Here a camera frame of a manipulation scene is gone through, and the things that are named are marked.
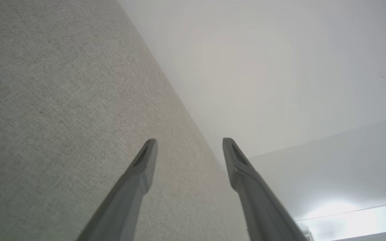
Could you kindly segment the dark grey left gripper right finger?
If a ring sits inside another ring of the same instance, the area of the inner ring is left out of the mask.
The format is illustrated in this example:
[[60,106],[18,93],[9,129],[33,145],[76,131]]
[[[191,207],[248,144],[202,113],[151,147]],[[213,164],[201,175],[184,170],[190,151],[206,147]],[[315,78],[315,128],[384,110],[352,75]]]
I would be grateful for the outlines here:
[[231,138],[222,148],[231,187],[238,193],[252,241],[305,241],[306,237]]

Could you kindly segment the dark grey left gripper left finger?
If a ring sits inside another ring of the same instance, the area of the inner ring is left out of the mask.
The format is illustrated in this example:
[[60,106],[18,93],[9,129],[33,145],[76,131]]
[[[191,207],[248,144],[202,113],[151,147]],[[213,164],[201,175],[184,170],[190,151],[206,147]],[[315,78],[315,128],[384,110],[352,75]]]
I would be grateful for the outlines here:
[[147,140],[78,237],[79,241],[132,241],[141,202],[152,185],[158,143]]

